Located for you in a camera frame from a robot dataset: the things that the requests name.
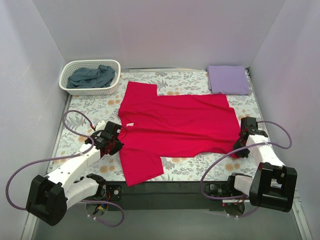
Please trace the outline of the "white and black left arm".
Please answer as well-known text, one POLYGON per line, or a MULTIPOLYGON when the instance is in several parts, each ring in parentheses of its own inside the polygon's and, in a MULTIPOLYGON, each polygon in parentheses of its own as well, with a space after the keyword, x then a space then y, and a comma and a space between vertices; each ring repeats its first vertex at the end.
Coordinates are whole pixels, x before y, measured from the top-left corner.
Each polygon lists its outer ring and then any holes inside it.
POLYGON ((104 155, 114 155, 122 147, 117 123, 100 121, 95 132, 86 139, 77 157, 70 158, 46 176, 37 175, 31 182, 26 210, 50 226, 58 224, 67 210, 85 201, 105 211, 121 200, 122 186, 110 184, 102 176, 82 173, 104 155))

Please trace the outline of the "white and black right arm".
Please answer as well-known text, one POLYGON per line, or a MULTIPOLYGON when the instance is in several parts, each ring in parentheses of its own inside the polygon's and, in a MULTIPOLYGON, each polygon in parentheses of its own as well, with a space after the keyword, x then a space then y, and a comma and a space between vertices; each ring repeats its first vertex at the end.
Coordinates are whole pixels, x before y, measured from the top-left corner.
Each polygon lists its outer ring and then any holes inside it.
POLYGON ((233 195, 246 195, 253 206, 289 212, 298 173, 277 157, 272 146, 267 133, 259 129, 254 117, 242 118, 239 139, 233 145, 234 154, 238 158, 252 156, 257 169, 253 177, 232 173, 227 179, 227 189, 233 195))

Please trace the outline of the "red t shirt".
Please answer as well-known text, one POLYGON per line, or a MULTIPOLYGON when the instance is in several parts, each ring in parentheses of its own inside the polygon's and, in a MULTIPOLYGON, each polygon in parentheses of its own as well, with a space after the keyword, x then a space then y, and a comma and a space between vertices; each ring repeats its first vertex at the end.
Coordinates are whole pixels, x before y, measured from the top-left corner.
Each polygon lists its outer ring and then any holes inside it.
POLYGON ((133 81, 118 117, 123 127, 119 157, 130 187, 162 175, 163 157, 229 153, 240 132, 223 94, 158 95, 155 84, 133 81))

